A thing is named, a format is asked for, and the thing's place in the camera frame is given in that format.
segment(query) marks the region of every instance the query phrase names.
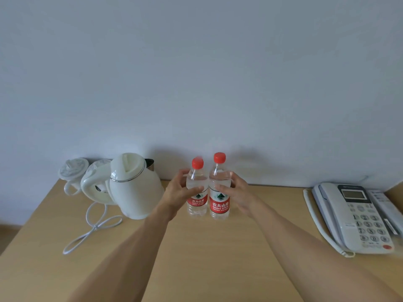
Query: table surface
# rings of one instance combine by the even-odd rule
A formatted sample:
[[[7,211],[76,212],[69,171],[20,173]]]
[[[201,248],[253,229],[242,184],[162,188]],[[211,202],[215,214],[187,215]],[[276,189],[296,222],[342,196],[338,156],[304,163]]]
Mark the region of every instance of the table surface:
[[[78,249],[63,248],[90,227],[92,203],[82,193],[68,197],[59,180],[13,242],[0,256],[2,301],[65,301],[69,294],[143,221],[125,218],[115,228],[93,233]],[[252,186],[281,215],[320,238],[306,207],[303,189]],[[94,221],[103,213],[95,206]],[[121,214],[109,206],[108,215]],[[403,259],[362,255],[350,259],[403,295]],[[209,214],[193,219],[182,207],[169,223],[144,295],[148,301],[302,301],[257,225],[232,205],[229,218]]]

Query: white cable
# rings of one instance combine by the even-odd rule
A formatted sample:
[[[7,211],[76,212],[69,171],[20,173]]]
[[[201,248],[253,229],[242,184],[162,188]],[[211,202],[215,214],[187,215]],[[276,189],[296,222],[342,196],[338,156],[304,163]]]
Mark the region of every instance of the white cable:
[[[87,210],[87,213],[85,214],[85,219],[87,220],[87,223],[92,227],[92,229],[89,232],[79,236],[75,240],[72,240],[66,246],[66,248],[64,248],[63,254],[71,253],[74,249],[76,249],[79,245],[81,245],[88,238],[88,236],[90,236],[91,233],[93,233],[95,231],[98,231],[98,230],[102,230],[102,229],[116,227],[117,225],[119,225],[123,221],[123,216],[122,215],[115,215],[115,216],[109,217],[108,219],[105,219],[103,222],[101,222],[102,219],[105,217],[107,211],[108,211],[108,205],[105,204],[105,210],[103,211],[103,215],[101,216],[101,218],[95,224],[91,223],[89,221],[89,212],[91,211],[91,208],[95,204],[96,203],[91,204],[89,206],[88,210]],[[111,220],[113,218],[119,218],[118,222],[116,222],[116,223],[114,223],[112,225],[104,226],[105,223],[107,223],[109,220]],[[68,249],[73,244],[75,244],[75,246],[73,248],[71,248],[71,249]]]
[[[316,217],[314,208],[312,207],[311,200],[309,198],[308,189],[306,189],[306,188],[304,189],[304,198],[305,198],[305,202],[308,207],[309,213],[311,213],[312,219],[314,220],[314,223],[315,223],[316,227],[318,228],[319,233],[323,236],[323,238],[326,239],[326,241],[341,255],[343,255],[345,257],[355,257],[355,252],[352,252],[352,254],[348,254],[338,244],[336,244],[336,242],[334,240],[332,240],[331,237],[325,232],[321,223],[319,222],[319,219]]]

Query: plastic bottle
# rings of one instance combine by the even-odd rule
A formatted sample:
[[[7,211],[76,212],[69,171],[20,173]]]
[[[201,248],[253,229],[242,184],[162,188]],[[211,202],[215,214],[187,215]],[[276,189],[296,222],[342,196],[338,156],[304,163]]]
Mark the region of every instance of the plastic bottle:
[[[229,215],[229,196],[216,190],[215,184],[231,186],[231,174],[224,167],[225,154],[214,154],[215,166],[209,174],[210,214],[214,219],[226,219]]]
[[[187,211],[191,216],[203,216],[207,212],[208,176],[203,169],[204,161],[201,157],[192,160],[192,169],[186,178],[186,187],[191,189],[204,186],[203,192],[187,200]]]

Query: hand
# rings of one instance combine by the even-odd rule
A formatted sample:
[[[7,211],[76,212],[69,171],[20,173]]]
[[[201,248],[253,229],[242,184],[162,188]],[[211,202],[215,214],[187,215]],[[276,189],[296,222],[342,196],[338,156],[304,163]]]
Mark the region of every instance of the hand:
[[[231,173],[231,187],[216,184],[216,189],[224,194],[229,195],[240,211],[249,217],[252,217],[250,206],[253,202],[261,201],[254,193],[249,191],[249,184],[239,177],[236,173]]]
[[[183,206],[186,200],[198,193],[203,192],[204,187],[198,186],[191,189],[186,188],[186,177],[190,169],[180,169],[176,176],[169,182],[165,193],[157,209],[161,209],[164,213],[168,213],[168,219],[174,218],[178,210]]]

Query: red bottle cap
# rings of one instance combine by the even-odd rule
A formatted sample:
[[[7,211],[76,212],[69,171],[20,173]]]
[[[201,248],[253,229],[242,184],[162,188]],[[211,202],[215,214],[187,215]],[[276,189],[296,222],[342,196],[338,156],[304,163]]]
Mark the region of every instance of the red bottle cap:
[[[216,152],[214,154],[214,162],[221,164],[225,162],[225,154],[223,152]]]
[[[204,161],[203,161],[202,157],[195,157],[192,160],[192,167],[194,169],[202,169],[203,165],[204,165]]]

